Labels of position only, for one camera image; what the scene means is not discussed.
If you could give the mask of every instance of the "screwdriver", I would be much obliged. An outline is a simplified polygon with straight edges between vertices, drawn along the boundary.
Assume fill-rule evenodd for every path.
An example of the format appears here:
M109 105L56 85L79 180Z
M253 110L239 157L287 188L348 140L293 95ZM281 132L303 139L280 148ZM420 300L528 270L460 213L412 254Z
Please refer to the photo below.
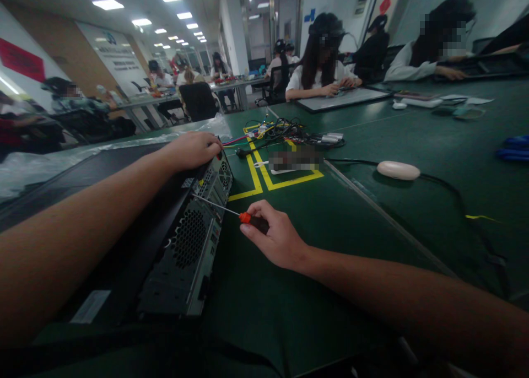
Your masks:
M230 209L227 209L225 207L219 206L218 204L210 202L209 200L204 199L203 197L200 197L200 196L195 195L195 194L193 194L193 196L196 197L196 198L199 198L200 200L203 200L203 201L205 201L205 202L207 202L209 204L212 204L214 206L220 207L222 210L226 210L227 212L230 212L230 213L233 213L233 214L237 215L243 224L253 225L258 230L263 232L265 235L268 232L268 230L270 229L270 226L268 225L268 221L266 221L264 218L254 217L253 215L248 214L246 212L238 214L238 213L235 213L234 211L232 211Z

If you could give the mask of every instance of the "orange screwdriver handle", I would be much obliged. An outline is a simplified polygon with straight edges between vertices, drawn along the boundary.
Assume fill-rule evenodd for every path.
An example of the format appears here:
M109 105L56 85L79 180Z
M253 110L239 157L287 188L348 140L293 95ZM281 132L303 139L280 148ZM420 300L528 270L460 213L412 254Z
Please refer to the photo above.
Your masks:
M250 215L246 212L241 213L239 215L239 219L243 224L250 224L255 226L259 231L263 232L265 235L270 229L268 221L266 221L264 218L254 217L253 215Z

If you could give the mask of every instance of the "green table surface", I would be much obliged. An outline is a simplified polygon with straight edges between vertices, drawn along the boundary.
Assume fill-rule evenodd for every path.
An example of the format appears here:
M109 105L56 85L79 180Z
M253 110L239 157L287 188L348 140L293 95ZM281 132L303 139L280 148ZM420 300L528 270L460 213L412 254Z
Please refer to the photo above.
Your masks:
M461 84L431 82L393 84L442 94L468 94L495 98L485 104L484 117L472 122L432 115L431 110L391 109L389 100L309 114L293 103L272 106L279 117L300 119L309 132L344 133L347 144L326 153L331 158L396 160L413 164L457 187L470 214L487 215L502 223L482 223L496 250L508 259L511 299L527 292L529 276L523 269L528 248L524 223L528 212L528 166L498 160L494 151L511 136L529 133L526 80ZM226 116L234 137L248 120L262 120L260 108ZM202 123L162 129L131 139L194 130ZM282 148L260 150L262 160ZM234 149L226 150L234 173L232 195L253 190L249 164ZM56 156L69 156L65 151ZM370 199L382 206L442 263L463 280L501 294L483 245L464 225L454 199L443 187L423 180L403 183L387 179L371 166L333 163ZM336 176L328 166L321 178L268 190L258 170L262 193L228 203L244 211L260 199L289 214L301 237L324 249L397 261L439 271L438 266L411 244L371 205ZM277 183L304 172L272 176ZM355 306L310 279L277 268L240 233L238 220L226 216L213 267L213 286L202 316L206 336L222 338L240 348L265 356L280 371L299 375L345 357L380 346L397 334ZM100 332L98 327L49 325L37 343ZM233 363L219 354L208 362L215 376L273 376L264 366ZM153 350L124 349L113 354L43 374L65 376L89 368L99 376L112 375L119 366L124 376L146 376L156 368Z

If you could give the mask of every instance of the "banner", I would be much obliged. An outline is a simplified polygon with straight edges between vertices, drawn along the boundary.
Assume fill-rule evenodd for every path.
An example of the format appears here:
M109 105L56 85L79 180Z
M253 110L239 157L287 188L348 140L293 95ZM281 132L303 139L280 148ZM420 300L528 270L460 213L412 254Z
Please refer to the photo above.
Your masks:
M147 74L123 34L79 22L77 26L127 96L139 93L132 82L147 86Z

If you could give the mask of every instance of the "ceiling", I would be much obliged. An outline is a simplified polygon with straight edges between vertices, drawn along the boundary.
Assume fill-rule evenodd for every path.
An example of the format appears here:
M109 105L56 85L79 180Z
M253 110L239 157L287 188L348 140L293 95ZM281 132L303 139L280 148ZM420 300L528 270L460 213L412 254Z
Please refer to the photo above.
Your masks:
M114 31L134 35L145 42L151 52L163 51L154 44L163 43L172 48L179 47L169 36L177 35L189 43L188 47L199 47L201 43L194 32L202 31L209 42L216 42L219 32L219 0L181 0L164 2L162 0L116 0L125 7L116 10L103 10L92 4L97 0L11 0L25 6L53 12ZM192 19L180 20L176 14L191 12ZM147 18L152 25L140 29L132 20ZM188 29L186 24L197 23L199 28ZM155 34L154 30L164 28L166 34Z

